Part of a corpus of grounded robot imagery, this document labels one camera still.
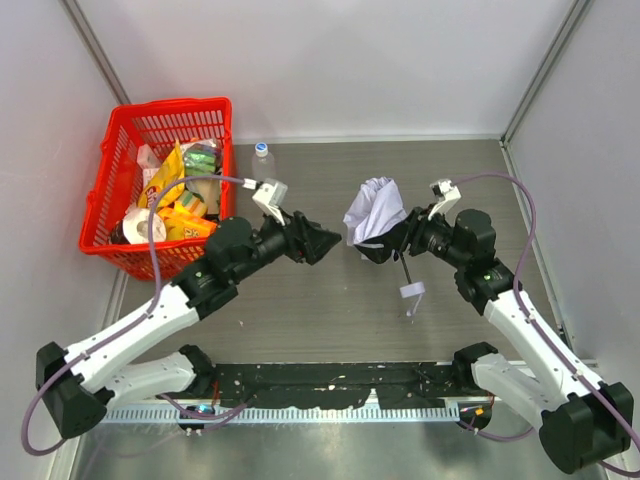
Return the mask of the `lavender folding umbrella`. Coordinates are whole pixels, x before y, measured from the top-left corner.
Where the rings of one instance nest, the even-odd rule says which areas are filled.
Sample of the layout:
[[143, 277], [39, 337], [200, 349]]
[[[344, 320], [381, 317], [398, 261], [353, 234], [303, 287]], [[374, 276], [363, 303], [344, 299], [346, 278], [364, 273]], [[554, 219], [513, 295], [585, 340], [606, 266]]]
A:
[[401, 262], [406, 283], [399, 288], [399, 292], [406, 303], [405, 315], [413, 318], [425, 294], [424, 284], [412, 280], [402, 253], [382, 243], [382, 236], [407, 216], [396, 182], [388, 177], [376, 177], [360, 185], [344, 215], [343, 223], [347, 228], [347, 245], [354, 247], [362, 260], [384, 263], [392, 259]]

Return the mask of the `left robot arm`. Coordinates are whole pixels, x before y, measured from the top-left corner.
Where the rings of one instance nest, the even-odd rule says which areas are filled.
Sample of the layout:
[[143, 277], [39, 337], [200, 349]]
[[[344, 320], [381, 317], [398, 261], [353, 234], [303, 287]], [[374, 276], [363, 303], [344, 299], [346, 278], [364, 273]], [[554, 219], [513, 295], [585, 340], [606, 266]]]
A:
[[93, 429], [108, 412], [164, 393], [201, 394], [213, 368], [193, 346], [159, 361], [136, 358], [220, 310], [239, 284], [280, 257], [314, 265], [342, 237], [299, 211], [266, 216], [260, 229], [242, 217], [222, 221], [204, 254], [158, 288], [145, 305], [66, 348], [51, 342], [36, 354], [36, 386], [64, 440]]

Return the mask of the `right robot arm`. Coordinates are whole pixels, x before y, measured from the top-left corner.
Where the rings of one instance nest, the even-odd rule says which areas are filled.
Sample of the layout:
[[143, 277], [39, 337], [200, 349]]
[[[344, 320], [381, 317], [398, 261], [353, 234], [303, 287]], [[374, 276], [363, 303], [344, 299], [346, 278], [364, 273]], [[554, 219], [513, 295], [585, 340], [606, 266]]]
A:
[[453, 223], [435, 210], [414, 209], [403, 245], [429, 252], [455, 270], [460, 295], [510, 342], [528, 367], [522, 372], [487, 344], [468, 348], [463, 370], [525, 419], [549, 459], [572, 474], [638, 445], [634, 398], [606, 383], [547, 325], [517, 276], [497, 257], [488, 214], [467, 209]]

